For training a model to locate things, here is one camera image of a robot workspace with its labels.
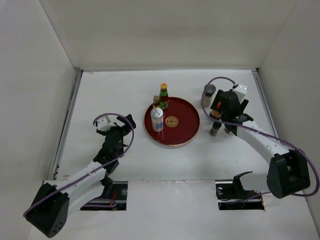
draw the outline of jar lid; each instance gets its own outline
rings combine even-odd
[[[213,84],[204,85],[204,91],[208,94],[214,94],[216,90],[216,86]]]
[[[151,118],[153,118],[153,119],[159,119],[163,115],[164,115],[164,111],[159,107],[156,107],[151,110]]]
[[[159,96],[154,96],[153,97],[153,101],[156,102],[156,103],[159,102]]]
[[[165,82],[161,83],[161,89],[162,90],[166,90],[168,87],[168,84],[166,84]]]

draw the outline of cable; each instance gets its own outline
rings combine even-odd
[[[96,118],[94,119],[94,121],[93,121],[93,124],[95,124],[95,121],[96,121],[98,118],[101,118],[101,117],[103,117],[103,116],[117,116],[117,117],[123,118],[123,119],[129,124],[129,126],[130,126],[130,128],[131,128],[131,131],[132,131],[132,136],[131,136],[131,141],[130,141],[128,147],[123,151],[123,153],[122,153],[121,155],[117,156],[115,159],[113,159],[113,160],[111,160],[111,161],[109,161],[109,162],[107,162],[107,163],[105,163],[105,164],[97,167],[96,169],[92,170],[91,172],[87,173],[86,175],[83,175],[82,177],[78,178],[77,180],[75,180],[75,181],[73,181],[73,182],[71,182],[71,183],[63,186],[63,187],[60,188],[60,189],[57,189],[56,191],[50,193],[49,195],[45,196],[45,197],[42,198],[41,200],[37,201],[35,204],[33,204],[32,206],[30,206],[30,207],[23,213],[23,217],[26,217],[26,215],[27,215],[31,210],[33,210],[34,208],[36,208],[37,206],[39,206],[40,204],[42,204],[42,203],[43,203],[44,201],[46,201],[47,199],[49,199],[49,198],[51,198],[52,196],[56,195],[57,193],[60,193],[61,191],[63,191],[63,190],[65,190],[65,189],[67,189],[67,188],[69,188],[69,187],[77,184],[78,182],[80,182],[80,181],[82,181],[83,179],[87,178],[88,176],[90,176],[90,175],[93,174],[94,172],[96,172],[96,171],[104,168],[105,166],[108,166],[108,165],[114,163],[114,162],[117,161],[119,158],[122,158],[122,157],[125,155],[125,153],[129,150],[129,148],[131,147],[131,145],[132,145],[132,143],[133,143],[133,141],[134,141],[134,138],[135,138],[135,131],[134,131],[134,127],[132,126],[131,122],[130,122],[128,119],[126,119],[125,116],[122,116],[122,115],[120,115],[120,114],[117,114],[117,113],[105,113],[105,114],[102,114],[102,115],[99,115],[98,117],[96,117]]]
[[[95,200],[105,200],[105,201],[109,201],[110,204],[111,202],[113,202],[112,205],[102,205],[102,204],[95,204],[95,203],[91,203],[91,201],[95,201]],[[86,207],[86,208],[114,208],[115,206],[117,206],[117,203],[112,200],[112,199],[107,199],[107,198],[95,198],[92,199],[90,202],[88,202],[87,204],[83,205],[82,207]]]
[[[214,80],[216,80],[216,79],[225,79],[225,80],[228,80],[228,81],[232,82],[233,85],[236,84],[235,81],[233,81],[232,79],[230,79],[230,78],[228,78],[228,77],[225,77],[225,76],[217,76],[217,77],[211,79],[211,80],[208,82],[208,84],[212,83],[212,82],[213,82]],[[268,134],[268,133],[266,133],[266,132],[263,132],[263,131],[259,131],[259,130],[255,129],[255,128],[251,128],[251,127],[248,127],[248,126],[244,126],[244,125],[236,124],[236,123],[231,123],[231,122],[224,122],[224,121],[216,120],[216,119],[210,117],[209,114],[207,113],[205,107],[204,107],[204,98],[205,98],[205,91],[202,92],[201,106],[202,106],[202,110],[203,110],[204,114],[205,114],[209,119],[211,119],[211,120],[213,120],[213,121],[215,121],[215,122],[218,122],[218,123],[220,123],[220,124],[230,125],[230,126],[236,126],[236,127],[238,127],[238,128],[248,129],[248,130],[250,130],[250,131],[253,131],[253,132],[255,132],[255,133],[258,133],[258,134],[260,134],[260,135],[263,135],[263,136],[265,136],[265,137],[268,137],[268,138],[271,138],[271,139],[275,139],[275,140],[277,140],[277,141],[279,141],[279,142],[281,142],[281,143],[283,143],[283,144],[285,144],[285,145],[287,145],[287,146],[295,149],[299,154],[301,154],[301,155],[305,158],[305,160],[306,160],[307,163],[310,165],[310,167],[311,167],[311,169],[312,169],[312,171],[313,171],[313,173],[314,173],[314,176],[315,176],[315,188],[314,188],[313,192],[311,192],[311,193],[307,193],[307,194],[294,193],[294,194],[292,194],[292,195],[298,196],[298,197],[311,197],[311,196],[315,195],[315,194],[319,191],[320,179],[319,179],[319,174],[318,174],[318,172],[317,172],[317,169],[316,169],[315,165],[312,163],[312,161],[308,158],[308,156],[307,156],[302,150],[300,150],[300,148],[296,147],[296,146],[293,145],[292,143],[290,143],[290,142],[288,142],[288,141],[286,141],[286,140],[284,140],[284,139],[282,139],[282,138],[279,138],[279,137],[270,135],[270,134]]]
[[[240,204],[240,203],[244,203],[246,201],[249,201],[250,199],[255,199],[257,197],[260,197],[262,195],[265,195],[265,194],[270,194],[271,192],[269,191],[266,191],[266,192],[262,192],[262,193],[258,193],[256,195],[253,195],[251,197],[248,197],[246,199],[241,199],[241,200],[237,200],[237,201],[230,201],[230,202],[226,202],[225,204]]]
[[[115,206],[117,206],[117,204],[114,204],[114,205],[86,204],[86,205],[83,205],[82,207],[86,207],[86,208],[114,208]]]

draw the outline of soy sauce bottle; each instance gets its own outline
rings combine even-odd
[[[168,96],[168,85],[166,83],[161,83],[160,85],[160,94],[159,94],[159,100],[160,100],[160,108],[162,110],[165,110],[169,106],[169,96]]]

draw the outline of can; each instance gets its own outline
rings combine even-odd
[[[156,107],[151,110],[152,128],[156,132],[161,132],[164,129],[164,111]]]

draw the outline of spice jar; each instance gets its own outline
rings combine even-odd
[[[203,105],[204,107],[209,107],[211,105],[212,96],[216,92],[216,86],[213,84],[206,84],[204,86],[204,100]]]
[[[220,122],[216,122],[214,121],[213,124],[212,124],[212,127],[210,129],[210,135],[215,137],[219,131],[219,129],[221,128],[221,123]]]

